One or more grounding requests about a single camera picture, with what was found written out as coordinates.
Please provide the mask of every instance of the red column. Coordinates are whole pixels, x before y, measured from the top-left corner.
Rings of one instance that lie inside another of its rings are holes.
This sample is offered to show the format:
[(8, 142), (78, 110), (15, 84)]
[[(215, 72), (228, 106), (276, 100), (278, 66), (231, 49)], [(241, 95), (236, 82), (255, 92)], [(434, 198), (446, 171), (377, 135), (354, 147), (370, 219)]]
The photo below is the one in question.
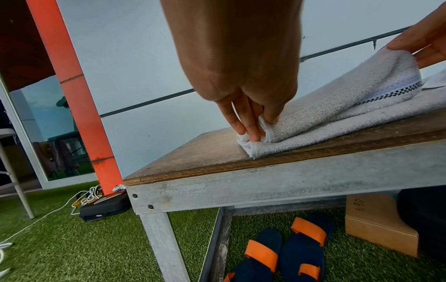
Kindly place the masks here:
[(105, 194), (122, 177), (56, 0), (26, 0)]

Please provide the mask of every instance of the checkered trim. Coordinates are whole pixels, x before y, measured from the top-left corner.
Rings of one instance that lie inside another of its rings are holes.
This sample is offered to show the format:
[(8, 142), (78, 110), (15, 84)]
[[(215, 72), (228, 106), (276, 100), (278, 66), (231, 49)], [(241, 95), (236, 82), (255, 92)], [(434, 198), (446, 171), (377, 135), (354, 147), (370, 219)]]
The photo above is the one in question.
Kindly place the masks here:
[(417, 83), (415, 83), (415, 84), (413, 84), (411, 86), (405, 87), (403, 89), (399, 89), (397, 91), (390, 92), (389, 94), (381, 95), (381, 96), (376, 97), (376, 98), (372, 98), (372, 99), (369, 99), (369, 100), (365, 100), (365, 101), (356, 103), (353, 106), (358, 106), (358, 105), (370, 103), (370, 102), (373, 102), (373, 101), (382, 100), (382, 99), (385, 99), (385, 98), (399, 96), (399, 95), (406, 94), (406, 93), (409, 93), (411, 91), (414, 91), (414, 90), (416, 90), (416, 89), (418, 89), (420, 87), (421, 87), (421, 81), (419, 81), (419, 82), (417, 82)]

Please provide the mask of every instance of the brown box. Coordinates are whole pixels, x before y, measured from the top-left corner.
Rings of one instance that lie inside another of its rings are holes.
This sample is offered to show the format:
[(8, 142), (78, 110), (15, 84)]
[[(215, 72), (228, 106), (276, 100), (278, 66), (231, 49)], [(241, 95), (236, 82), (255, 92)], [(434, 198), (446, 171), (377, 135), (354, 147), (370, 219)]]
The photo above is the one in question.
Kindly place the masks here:
[(390, 194), (347, 196), (345, 231), (369, 242), (417, 257), (418, 233), (398, 215)]

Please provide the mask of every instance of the black object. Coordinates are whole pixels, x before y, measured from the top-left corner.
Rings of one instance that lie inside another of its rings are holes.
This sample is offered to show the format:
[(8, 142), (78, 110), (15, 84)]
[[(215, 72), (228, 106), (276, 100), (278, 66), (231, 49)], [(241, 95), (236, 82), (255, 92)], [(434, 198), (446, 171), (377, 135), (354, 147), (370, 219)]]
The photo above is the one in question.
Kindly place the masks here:
[(402, 190), (400, 218), (418, 232), (419, 248), (446, 263), (446, 186)]
[(82, 206), (79, 217), (85, 222), (90, 222), (123, 213), (129, 208), (131, 208), (131, 203), (127, 192), (125, 192), (98, 204), (89, 203)]

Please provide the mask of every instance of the orange strap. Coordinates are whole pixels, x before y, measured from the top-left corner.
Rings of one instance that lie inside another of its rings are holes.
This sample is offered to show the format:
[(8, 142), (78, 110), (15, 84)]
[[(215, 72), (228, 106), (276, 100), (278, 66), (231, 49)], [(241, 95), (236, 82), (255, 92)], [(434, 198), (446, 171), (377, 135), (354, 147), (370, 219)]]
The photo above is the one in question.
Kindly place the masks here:
[(223, 280), (223, 282), (231, 282), (231, 279), (234, 278), (236, 274), (234, 272), (229, 272), (228, 275), (226, 275), (225, 279)]
[(321, 269), (317, 266), (303, 263), (301, 264), (301, 267), (299, 268), (299, 276), (301, 276), (302, 273), (309, 275), (316, 279), (316, 281), (319, 281), (319, 274)]
[(321, 247), (324, 247), (325, 245), (325, 238), (327, 238), (325, 231), (316, 224), (306, 221), (303, 218), (296, 217), (293, 225), (291, 226), (291, 230), (293, 230), (296, 234), (301, 232), (308, 237), (313, 238), (319, 242)]
[(271, 272), (275, 272), (277, 259), (279, 258), (279, 256), (273, 250), (253, 240), (248, 241), (245, 256), (247, 258), (254, 258), (255, 260), (268, 266)]

